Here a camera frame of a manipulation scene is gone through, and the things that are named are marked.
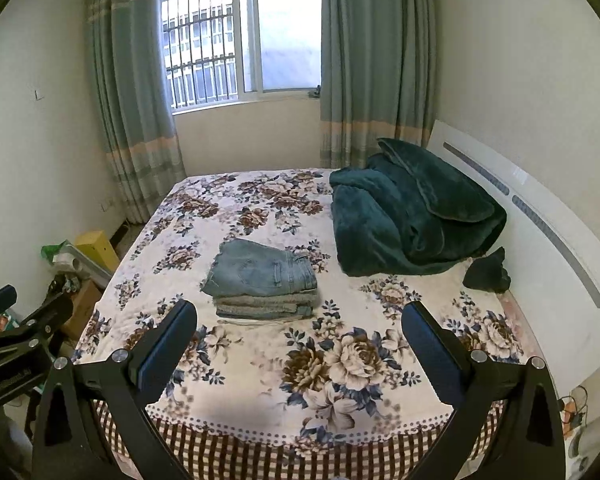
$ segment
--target screw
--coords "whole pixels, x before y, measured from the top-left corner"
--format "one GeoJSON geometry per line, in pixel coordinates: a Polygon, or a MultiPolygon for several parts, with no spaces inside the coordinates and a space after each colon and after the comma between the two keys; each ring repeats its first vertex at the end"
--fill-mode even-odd
{"type": "Polygon", "coordinates": [[[66,357],[59,357],[54,361],[54,368],[56,370],[62,370],[65,366],[67,366],[68,359],[66,357]]]}
{"type": "Polygon", "coordinates": [[[477,363],[483,363],[488,359],[488,356],[482,350],[473,350],[471,352],[471,359],[477,363]]]}
{"type": "Polygon", "coordinates": [[[116,363],[121,363],[129,357],[129,352],[127,352],[124,348],[118,348],[111,354],[111,359],[113,359],[116,363]]]}
{"type": "Polygon", "coordinates": [[[544,368],[544,360],[542,358],[534,356],[531,358],[531,365],[536,370],[542,370],[544,368]]]}

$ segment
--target floral bedspread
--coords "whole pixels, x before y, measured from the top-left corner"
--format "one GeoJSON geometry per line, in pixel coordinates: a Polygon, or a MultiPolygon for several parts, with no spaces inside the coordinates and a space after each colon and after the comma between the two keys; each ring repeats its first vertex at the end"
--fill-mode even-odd
{"type": "MultiPolygon", "coordinates": [[[[421,300],[468,348],[498,360],[526,360],[496,295],[462,288],[469,262],[434,276],[346,276],[336,258],[329,172],[257,171],[177,184],[122,261],[82,335],[78,361],[104,360],[117,348],[133,348],[179,298],[196,306],[195,336],[160,401],[147,407],[157,424],[173,428],[192,473],[202,475],[192,446],[206,432],[207,438],[228,435],[245,453],[250,444],[252,452],[254,443],[261,451],[266,446],[272,463],[282,460],[280,474],[303,460],[318,461],[322,470],[320,457],[339,450],[362,460],[367,452],[358,455],[356,446],[371,442],[398,453],[394,442],[405,442],[404,471],[387,466],[381,476],[400,478],[413,466],[413,456],[404,455],[418,451],[406,436],[421,437],[422,453],[422,443],[424,449],[432,443],[451,412],[402,336],[400,313],[411,300],[421,300]],[[232,237],[307,253],[320,292],[314,316],[264,325],[217,317],[200,284],[219,245],[232,237]]],[[[165,436],[171,438],[170,431],[165,436]]],[[[373,456],[372,447],[368,453],[373,456]]],[[[314,478],[309,469],[317,470],[302,466],[304,476],[294,469],[289,477],[314,478]]],[[[344,465],[334,470],[346,472],[349,478],[365,473],[344,465]]],[[[266,473],[259,478],[277,478],[273,470],[266,473]]]]}

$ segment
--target white wall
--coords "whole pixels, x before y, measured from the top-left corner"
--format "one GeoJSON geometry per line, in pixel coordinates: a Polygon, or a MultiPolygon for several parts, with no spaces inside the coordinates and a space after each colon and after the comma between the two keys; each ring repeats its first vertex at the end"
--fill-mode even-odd
{"type": "MultiPolygon", "coordinates": [[[[438,23],[438,118],[532,174],[600,240],[600,20],[587,1],[438,0],[438,23]]],[[[600,369],[586,384],[596,416],[600,369]]]]}
{"type": "Polygon", "coordinates": [[[85,59],[84,0],[11,0],[0,15],[0,286],[16,287],[23,314],[52,278],[42,245],[123,220],[100,209],[117,195],[85,59]]]}
{"type": "Polygon", "coordinates": [[[176,115],[187,175],[320,166],[320,101],[287,98],[176,115]]]}

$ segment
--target window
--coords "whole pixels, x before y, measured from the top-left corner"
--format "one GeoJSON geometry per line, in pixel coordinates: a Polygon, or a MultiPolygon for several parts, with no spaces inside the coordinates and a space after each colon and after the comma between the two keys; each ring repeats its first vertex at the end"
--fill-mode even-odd
{"type": "Polygon", "coordinates": [[[171,108],[320,84],[321,0],[162,0],[171,108]]]}

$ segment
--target stack of folded jeans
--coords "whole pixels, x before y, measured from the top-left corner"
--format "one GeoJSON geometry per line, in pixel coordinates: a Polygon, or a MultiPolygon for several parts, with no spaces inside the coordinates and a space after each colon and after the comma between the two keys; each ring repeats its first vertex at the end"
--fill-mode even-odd
{"type": "Polygon", "coordinates": [[[257,320],[309,317],[318,297],[307,256],[242,238],[220,245],[202,292],[218,316],[257,320]]]}

